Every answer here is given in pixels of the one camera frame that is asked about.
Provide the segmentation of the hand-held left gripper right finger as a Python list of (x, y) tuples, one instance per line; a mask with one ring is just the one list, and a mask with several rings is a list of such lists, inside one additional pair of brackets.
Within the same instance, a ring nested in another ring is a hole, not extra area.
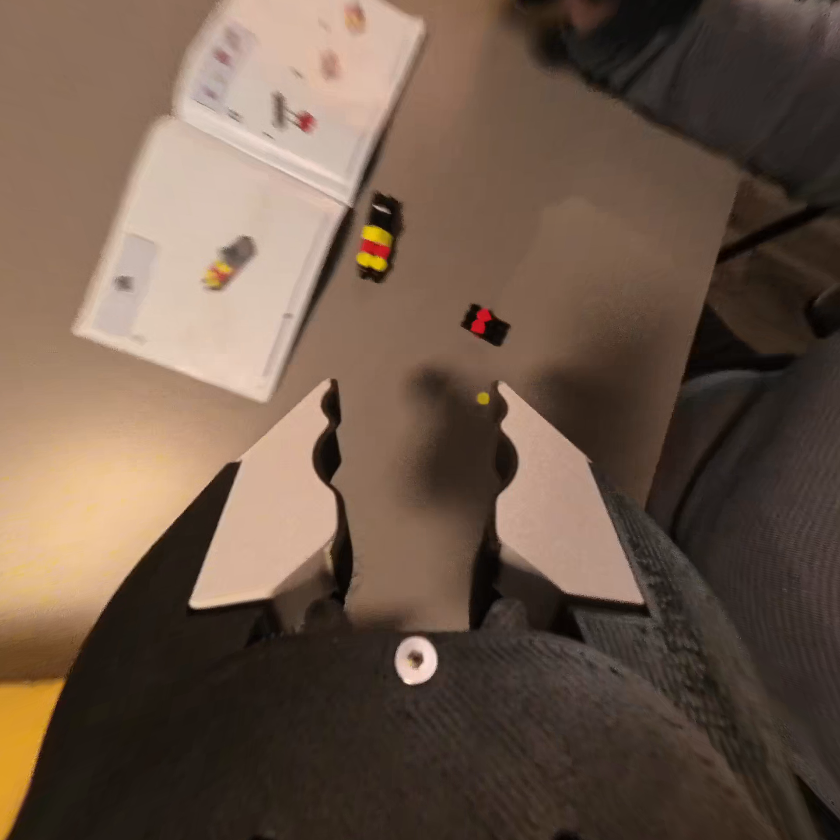
[(490, 516), (493, 588), (527, 611), (567, 604), (646, 607), (591, 461), (508, 383), (498, 381)]

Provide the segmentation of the black yellow red lego model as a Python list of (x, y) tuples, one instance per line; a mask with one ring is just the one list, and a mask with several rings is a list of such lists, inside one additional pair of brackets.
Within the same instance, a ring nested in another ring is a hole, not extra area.
[(375, 192), (355, 256), (360, 278), (375, 283), (387, 278), (402, 232), (403, 204), (391, 194)]

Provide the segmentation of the black office chair base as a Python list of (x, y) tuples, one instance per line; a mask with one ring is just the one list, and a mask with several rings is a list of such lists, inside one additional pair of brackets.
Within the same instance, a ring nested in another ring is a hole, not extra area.
[(803, 343), (838, 330), (838, 211), (738, 204), (716, 260), (717, 307), (755, 338)]

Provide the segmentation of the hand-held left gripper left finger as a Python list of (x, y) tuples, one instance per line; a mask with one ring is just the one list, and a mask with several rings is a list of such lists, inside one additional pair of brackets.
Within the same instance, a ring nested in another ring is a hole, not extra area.
[(317, 384), (237, 462), (188, 605), (266, 603), (304, 618), (340, 593), (349, 532), (332, 478), (341, 464), (339, 385)]

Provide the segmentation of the person's right hand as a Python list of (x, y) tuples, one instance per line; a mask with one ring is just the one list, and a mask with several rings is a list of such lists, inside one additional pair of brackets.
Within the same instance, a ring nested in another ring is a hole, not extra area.
[(615, 17), (620, 1), (563, 1), (563, 15), (569, 26), (587, 35)]

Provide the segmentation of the black lego plate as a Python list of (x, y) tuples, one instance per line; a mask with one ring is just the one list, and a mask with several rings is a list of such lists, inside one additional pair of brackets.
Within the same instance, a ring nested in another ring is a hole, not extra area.
[(460, 322), (461, 328), (468, 331), (470, 334), (472, 334), (474, 336), (477, 336), (477, 338), (479, 338), (480, 340), (483, 340), (483, 341), (485, 341), (485, 342), (487, 342), (487, 343), (489, 343), (489, 344), (491, 344), (495, 347), (501, 346), (502, 344), (504, 344), (505, 340), (507, 339), (507, 336), (508, 336), (508, 333), (509, 333), (509, 330), (510, 330), (510, 324), (508, 322), (503, 321), (502, 319), (498, 318), (498, 316), (492, 310), (491, 310), (491, 312), (493, 313), (494, 319), (490, 323), (488, 323), (488, 327), (487, 327), (487, 330), (486, 330), (485, 334), (478, 335), (478, 334), (472, 333), (469, 330), (469, 324), (473, 319), (476, 318), (476, 312), (480, 308), (486, 308), (486, 307), (482, 307), (478, 304), (474, 304), (474, 305), (471, 305), (466, 310), (465, 315), (463, 316), (463, 318)]

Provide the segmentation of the person's right forearm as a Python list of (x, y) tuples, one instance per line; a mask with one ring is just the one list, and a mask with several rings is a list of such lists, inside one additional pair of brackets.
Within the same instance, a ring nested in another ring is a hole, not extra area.
[(838, 211), (838, 2), (621, 1), (561, 44), (584, 79), (650, 121)]

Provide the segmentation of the white instruction booklet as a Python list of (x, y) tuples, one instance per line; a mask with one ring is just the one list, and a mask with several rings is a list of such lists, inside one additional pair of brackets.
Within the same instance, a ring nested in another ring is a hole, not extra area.
[(388, 2), (219, 2), (73, 333), (267, 402), (425, 29)]

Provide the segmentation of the person's clothed body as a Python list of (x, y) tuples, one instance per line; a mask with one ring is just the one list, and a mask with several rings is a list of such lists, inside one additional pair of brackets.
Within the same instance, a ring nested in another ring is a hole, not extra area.
[(839, 338), (685, 383), (647, 511), (722, 604), (838, 838)]

